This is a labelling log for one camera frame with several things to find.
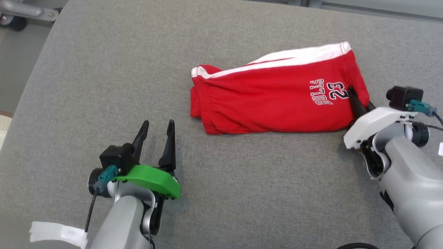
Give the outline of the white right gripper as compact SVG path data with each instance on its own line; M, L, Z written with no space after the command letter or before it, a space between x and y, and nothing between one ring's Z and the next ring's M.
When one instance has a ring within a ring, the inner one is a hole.
M417 112L400 111L391 107L378 107L369 101L367 109L359 101L356 90L348 88L350 106L355 123L344 135L344 143L347 149L358 149L364 140L377 134L393 123L406 122L414 118Z

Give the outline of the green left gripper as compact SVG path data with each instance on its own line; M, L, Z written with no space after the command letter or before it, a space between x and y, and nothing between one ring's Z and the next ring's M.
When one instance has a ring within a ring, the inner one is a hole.
M134 147L132 156L137 163L140 163L142 147L147 137L148 128L149 121L145 120L132 143ZM181 185L171 174L166 172L174 171L176 169L176 139L174 120L169 120L166 135L167 141L163 155L159 159L159 169L148 165L135 165L126 175L118 175L116 180L121 182L127 181L135 186L163 194L165 197L179 199L181 194Z

